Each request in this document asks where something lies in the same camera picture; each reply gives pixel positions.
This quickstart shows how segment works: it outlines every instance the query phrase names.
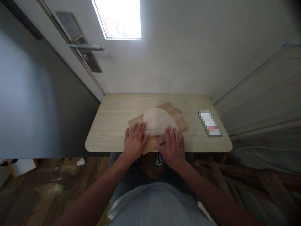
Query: person's left hand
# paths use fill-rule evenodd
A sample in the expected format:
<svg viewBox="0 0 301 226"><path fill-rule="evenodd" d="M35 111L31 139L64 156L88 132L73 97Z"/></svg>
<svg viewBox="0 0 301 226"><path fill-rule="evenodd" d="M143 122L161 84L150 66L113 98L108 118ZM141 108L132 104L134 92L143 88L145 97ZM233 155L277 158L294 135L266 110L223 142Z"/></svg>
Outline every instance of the person's left hand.
<svg viewBox="0 0 301 226"><path fill-rule="evenodd" d="M144 131L146 129L146 123L136 123L129 133L129 128L125 131L125 139L124 139L124 149L123 156L132 162L138 159L150 137L150 134L144 135Z"/></svg>

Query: wooden cutting board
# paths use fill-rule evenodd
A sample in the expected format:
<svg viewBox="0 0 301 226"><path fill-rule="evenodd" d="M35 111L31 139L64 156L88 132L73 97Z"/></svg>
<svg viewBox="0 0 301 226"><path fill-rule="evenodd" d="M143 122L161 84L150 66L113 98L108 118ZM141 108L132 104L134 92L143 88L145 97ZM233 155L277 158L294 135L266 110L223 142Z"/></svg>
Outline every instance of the wooden cutting board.
<svg viewBox="0 0 301 226"><path fill-rule="evenodd" d="M161 106L159 106L158 108L161 108L165 111L167 111L168 114L170 114L170 116L172 117L172 119L175 121L175 123L178 126L178 130L179 132L183 131L185 128L188 127L187 122L185 122L185 120L182 117L182 114L179 112L179 110L175 109L171 103L167 102ZM129 127L131 128L133 125L135 125L135 123L141 123L143 120L143 115L140 115L130 121L128 121L129 123ZM154 137L150 137L146 147L143 151L143 154L145 155L146 153L150 152L152 149L154 149L156 147L156 144L162 144L165 142L165 137L163 136L154 136Z"/></svg>

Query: dough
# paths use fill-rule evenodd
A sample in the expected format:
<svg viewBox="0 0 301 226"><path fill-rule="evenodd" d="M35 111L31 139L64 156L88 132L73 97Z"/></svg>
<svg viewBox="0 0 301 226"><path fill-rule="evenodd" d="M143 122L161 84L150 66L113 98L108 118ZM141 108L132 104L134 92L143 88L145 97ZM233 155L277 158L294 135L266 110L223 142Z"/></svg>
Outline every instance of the dough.
<svg viewBox="0 0 301 226"><path fill-rule="evenodd" d="M146 122L144 134L150 133L150 136L165 135L165 128L170 126L172 129L178 126L167 111L161 108L150 108L143 115L143 122Z"/></svg>

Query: leg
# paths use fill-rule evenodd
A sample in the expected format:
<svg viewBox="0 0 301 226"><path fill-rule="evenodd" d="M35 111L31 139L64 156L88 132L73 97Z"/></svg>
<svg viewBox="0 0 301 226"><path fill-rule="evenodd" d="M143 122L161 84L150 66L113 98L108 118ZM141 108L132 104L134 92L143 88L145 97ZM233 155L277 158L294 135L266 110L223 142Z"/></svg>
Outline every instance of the leg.
<svg viewBox="0 0 301 226"><path fill-rule="evenodd" d="M193 162L192 154L186 152L185 158L187 162L195 169L195 165ZM183 178L173 169L171 169L168 165L165 166L162 175L159 178L160 182L169 183L170 185L174 186L179 191L189 194L195 202L197 202L197 195L194 191L189 187L189 185L183 180Z"/></svg>
<svg viewBox="0 0 301 226"><path fill-rule="evenodd" d="M109 166L113 165L113 163L118 159L121 152L111 152L110 154L110 163ZM124 193L139 187L140 185L153 183L155 180L151 179L148 175L146 175L143 170L138 165L137 161L133 162L133 164L126 171L124 176L119 181L114 194L110 200L110 205L113 203Z"/></svg>

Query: tabletop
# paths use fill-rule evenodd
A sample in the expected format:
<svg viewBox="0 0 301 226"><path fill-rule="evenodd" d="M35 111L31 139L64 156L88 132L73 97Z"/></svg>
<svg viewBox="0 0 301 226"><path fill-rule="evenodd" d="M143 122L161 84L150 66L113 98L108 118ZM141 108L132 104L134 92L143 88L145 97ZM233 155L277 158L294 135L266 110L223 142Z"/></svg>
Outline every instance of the tabletop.
<svg viewBox="0 0 301 226"><path fill-rule="evenodd" d="M85 147L90 152L122 152L128 121L151 107L170 102L188 123L182 131L186 152L229 152L230 138L210 99L190 94L108 94L103 98L88 134ZM222 137L208 137L198 112L209 110L221 130Z"/></svg>

